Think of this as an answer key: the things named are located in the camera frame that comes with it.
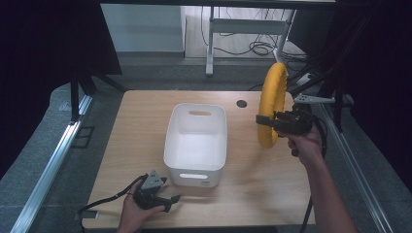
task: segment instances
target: gray floor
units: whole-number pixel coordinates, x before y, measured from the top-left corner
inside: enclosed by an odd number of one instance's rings
[[[204,59],[148,59],[121,57],[123,76],[114,80],[132,89],[248,90],[263,82],[272,60],[217,60],[215,75],[205,76]],[[122,93],[94,79],[93,95],[83,127],[94,131],[86,149],[71,148],[37,214],[30,232],[81,232],[74,213],[88,201],[104,150],[109,140]],[[9,232],[46,167],[70,120],[69,85],[51,95],[51,105],[16,163],[0,182],[0,232]],[[383,154],[369,141],[345,109],[342,125],[348,143],[372,190],[382,205],[394,232],[412,232],[412,196]],[[81,145],[82,140],[75,142]],[[359,232],[378,232],[336,142],[328,136],[326,162]],[[279,232],[298,232],[299,225],[278,226]],[[248,232],[267,232],[248,229]],[[99,230],[93,232],[115,232]],[[309,226],[306,232],[317,232]]]

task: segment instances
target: human hand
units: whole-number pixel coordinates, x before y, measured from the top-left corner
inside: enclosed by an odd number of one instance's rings
[[[299,150],[299,160],[306,168],[314,165],[318,161],[323,161],[319,131],[315,126],[312,126],[311,131],[304,135],[293,135],[282,132],[278,132],[278,134],[289,139],[289,148]]]
[[[118,233],[135,232],[148,217],[164,211],[164,206],[157,206],[149,210],[143,210],[136,205],[133,200],[133,193],[136,191],[140,182],[141,181],[138,181],[133,185],[128,191],[128,195],[124,198],[120,224],[117,231]]]

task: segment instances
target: aluminum rail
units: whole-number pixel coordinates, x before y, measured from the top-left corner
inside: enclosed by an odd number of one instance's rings
[[[31,192],[30,197],[28,198],[26,204],[24,205],[23,210],[18,217],[15,226],[11,232],[28,232],[31,224],[34,221],[37,213],[39,212],[43,201],[52,186],[52,182],[60,168],[60,165],[64,161],[64,158],[67,154],[67,151],[70,149],[70,146],[78,132],[80,125],[82,124],[83,117],[88,109],[88,106],[91,102],[90,96],[85,96],[82,99],[82,102],[79,104],[79,120],[73,124],[69,124],[64,131],[60,142],[58,143],[54,153],[49,160],[48,165],[46,166],[42,176],[37,181],[36,186]]]
[[[337,127],[335,126],[332,120],[332,112],[325,107],[324,104],[321,104],[321,111],[323,112],[324,116],[326,117],[326,124],[330,129],[334,139],[337,142],[340,151],[343,153],[343,157],[346,160],[348,168],[354,177],[355,183],[358,186],[360,194],[366,203],[367,208],[369,209],[373,220],[379,230],[380,233],[393,233],[394,231],[391,228],[391,225],[388,222],[386,214],[382,209],[378,199],[376,198],[375,194],[373,193],[372,189],[370,188],[366,178],[361,171],[361,167],[358,164],[357,160],[354,157],[344,135],[339,132]]]

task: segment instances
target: bin handle hole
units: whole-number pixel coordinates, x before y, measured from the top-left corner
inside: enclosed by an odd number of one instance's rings
[[[212,113],[204,112],[204,111],[189,111],[189,114],[193,116],[211,116],[212,115]]]
[[[190,178],[190,179],[201,179],[201,180],[207,179],[206,175],[199,175],[199,174],[181,174],[180,177],[181,178]]]

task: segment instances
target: white wall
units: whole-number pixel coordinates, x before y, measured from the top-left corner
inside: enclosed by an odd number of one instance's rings
[[[101,4],[116,51],[185,50],[184,8]]]

